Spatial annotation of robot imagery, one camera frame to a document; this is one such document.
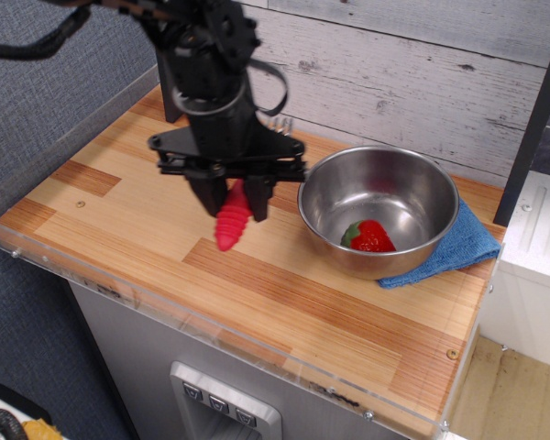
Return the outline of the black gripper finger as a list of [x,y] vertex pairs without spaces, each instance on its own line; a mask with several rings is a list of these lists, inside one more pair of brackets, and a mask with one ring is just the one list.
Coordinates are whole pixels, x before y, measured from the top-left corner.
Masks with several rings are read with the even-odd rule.
[[228,193],[226,180],[224,178],[190,178],[188,182],[205,211],[210,216],[217,216]]
[[269,200],[273,195],[274,183],[266,176],[248,176],[244,180],[244,192],[249,208],[256,222],[267,219]]

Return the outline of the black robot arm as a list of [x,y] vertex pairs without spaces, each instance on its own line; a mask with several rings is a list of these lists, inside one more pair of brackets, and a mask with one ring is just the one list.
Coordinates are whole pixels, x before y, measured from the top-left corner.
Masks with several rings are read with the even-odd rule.
[[275,67],[253,57],[260,45],[257,23],[235,1],[103,1],[143,28],[172,84],[171,99],[188,118],[186,128],[148,141],[165,174],[182,175],[209,215],[226,201],[226,182],[240,179],[254,219],[268,216],[277,182],[304,179],[304,144],[284,129],[265,125],[277,116],[253,97],[248,71],[277,77]]

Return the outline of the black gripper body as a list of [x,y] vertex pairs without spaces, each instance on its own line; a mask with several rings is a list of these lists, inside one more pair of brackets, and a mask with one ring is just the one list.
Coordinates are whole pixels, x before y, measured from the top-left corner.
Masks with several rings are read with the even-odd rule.
[[303,143],[257,117],[262,109],[254,102],[248,68],[280,72],[253,59],[260,44],[253,27],[148,27],[147,35],[173,81],[171,99],[190,123],[149,139],[164,172],[303,180]]

